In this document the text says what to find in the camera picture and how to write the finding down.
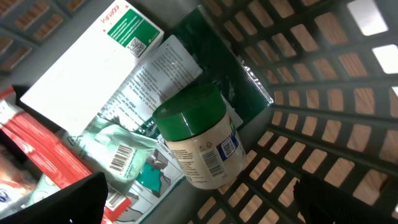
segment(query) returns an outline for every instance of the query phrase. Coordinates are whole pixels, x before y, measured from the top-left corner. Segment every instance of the barcode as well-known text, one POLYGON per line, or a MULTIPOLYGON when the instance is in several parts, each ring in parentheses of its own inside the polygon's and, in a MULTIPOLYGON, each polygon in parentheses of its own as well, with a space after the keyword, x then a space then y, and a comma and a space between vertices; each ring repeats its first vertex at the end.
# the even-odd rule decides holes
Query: barcode
POLYGON ((139 57, 146 47, 147 46, 142 43, 137 37, 133 38, 130 45, 127 46, 130 52, 136 57, 139 57))
POLYGON ((231 140, 231 138, 228 138, 227 140, 225 140, 222 144, 221 147, 223 148, 225 157, 229 157, 230 155, 232 155, 232 153, 235 151, 235 146, 231 140))
POLYGON ((129 164, 132 152, 133 148, 120 144, 109 168, 118 171, 119 174, 121 174, 129 164))
POLYGON ((105 205, 113 211, 123 200, 124 196, 108 185, 108 198, 106 198, 105 205))
POLYGON ((210 171, 212 177, 216 177, 220 174, 224 174, 224 167, 222 162, 218 159, 219 155, 216 150, 210 150, 201 155, 205 161, 207 168, 210 171))

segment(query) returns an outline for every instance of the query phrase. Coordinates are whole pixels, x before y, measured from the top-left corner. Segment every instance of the jar lid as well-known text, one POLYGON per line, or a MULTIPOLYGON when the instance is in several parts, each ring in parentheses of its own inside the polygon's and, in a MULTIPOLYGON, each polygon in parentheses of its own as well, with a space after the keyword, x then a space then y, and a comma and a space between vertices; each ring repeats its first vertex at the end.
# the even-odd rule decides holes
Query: jar lid
POLYGON ((225 103, 214 84, 181 91, 162 103, 152 115, 168 141, 181 141, 204 133, 226 113, 225 103))

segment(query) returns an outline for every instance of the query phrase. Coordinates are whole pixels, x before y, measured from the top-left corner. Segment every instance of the red package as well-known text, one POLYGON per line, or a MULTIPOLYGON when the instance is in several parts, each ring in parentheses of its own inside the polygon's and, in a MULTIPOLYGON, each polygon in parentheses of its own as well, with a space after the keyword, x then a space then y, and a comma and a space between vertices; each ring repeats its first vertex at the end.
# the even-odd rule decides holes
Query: red package
MULTIPOLYGON (((92 173, 58 136, 16 106, 15 99, 12 88, 0 93, 0 128, 47 177, 64 189, 92 173)), ((102 223, 116 221, 130 204, 118 192, 108 194, 102 223)))

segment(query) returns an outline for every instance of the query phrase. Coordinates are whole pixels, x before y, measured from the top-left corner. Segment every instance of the green packet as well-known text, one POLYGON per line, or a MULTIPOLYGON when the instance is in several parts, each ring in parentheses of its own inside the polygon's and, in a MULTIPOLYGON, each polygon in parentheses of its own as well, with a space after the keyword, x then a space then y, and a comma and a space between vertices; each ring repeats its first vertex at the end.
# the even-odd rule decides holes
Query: green packet
POLYGON ((105 173, 107 182, 125 194, 153 155, 157 141, 129 132, 96 116, 80 136, 65 132, 62 141, 93 171, 105 173))

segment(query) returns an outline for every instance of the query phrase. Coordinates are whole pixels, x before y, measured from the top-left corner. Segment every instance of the qr code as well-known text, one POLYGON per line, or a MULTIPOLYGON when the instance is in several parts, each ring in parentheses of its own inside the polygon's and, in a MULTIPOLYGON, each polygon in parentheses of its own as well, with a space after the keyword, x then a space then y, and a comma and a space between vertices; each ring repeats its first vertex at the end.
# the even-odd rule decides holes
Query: qr code
POLYGON ((230 155, 232 155, 232 153, 234 153, 235 151, 235 146, 231 140, 231 138, 228 138, 226 141, 224 141, 221 144, 221 147, 223 148, 225 157, 229 157, 230 155))
POLYGON ((147 48, 147 46, 142 43, 137 37, 135 37, 132 39, 127 48, 134 56, 139 57, 141 53, 143 53, 143 51, 147 48))

